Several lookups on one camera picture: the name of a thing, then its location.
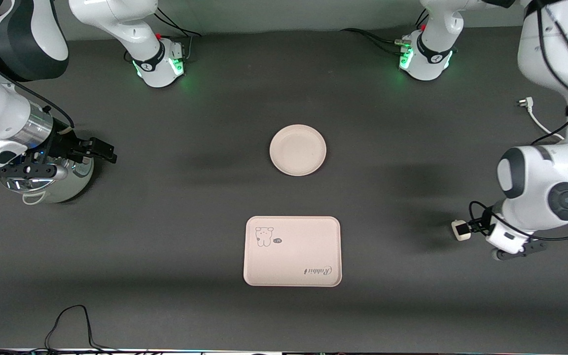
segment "cartoon bear logo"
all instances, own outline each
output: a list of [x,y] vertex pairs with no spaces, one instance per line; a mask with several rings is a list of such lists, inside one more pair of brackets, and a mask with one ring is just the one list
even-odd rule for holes
[[268,247],[271,245],[271,238],[273,238],[273,227],[256,227],[255,237],[259,247]]

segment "table surface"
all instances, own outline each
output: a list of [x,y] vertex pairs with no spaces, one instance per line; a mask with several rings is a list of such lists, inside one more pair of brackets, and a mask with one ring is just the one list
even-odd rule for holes
[[[446,231],[471,200],[503,197],[500,156],[541,135],[516,100],[563,122],[561,97],[518,71],[519,34],[467,29],[433,82],[358,34],[208,35],[158,90],[117,41],[70,43],[68,71],[30,86],[119,159],[63,204],[27,207],[0,185],[0,347],[40,346],[83,303],[116,348],[568,354],[568,242],[497,262],[483,238]],[[297,123],[329,150],[299,178],[268,155]],[[338,218],[340,285],[246,285],[255,215]],[[54,346],[85,347],[83,324],[66,315]]]

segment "green glowing light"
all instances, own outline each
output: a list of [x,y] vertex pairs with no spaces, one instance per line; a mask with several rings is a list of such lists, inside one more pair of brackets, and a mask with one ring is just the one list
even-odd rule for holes
[[170,63],[172,70],[177,76],[183,74],[183,61],[181,59],[168,58],[168,63]]
[[412,58],[413,58],[413,49],[410,48],[406,53],[403,54],[403,58],[400,60],[400,67],[403,69],[408,68]]
[[448,59],[446,59],[446,64],[444,64],[444,69],[448,68],[448,64],[451,62],[451,57],[453,56],[453,51],[448,54]]
[[133,61],[133,66],[135,67],[135,70],[137,70],[137,76],[139,76],[141,78],[142,73],[140,72],[140,68],[138,68],[137,65],[135,64],[135,61]]

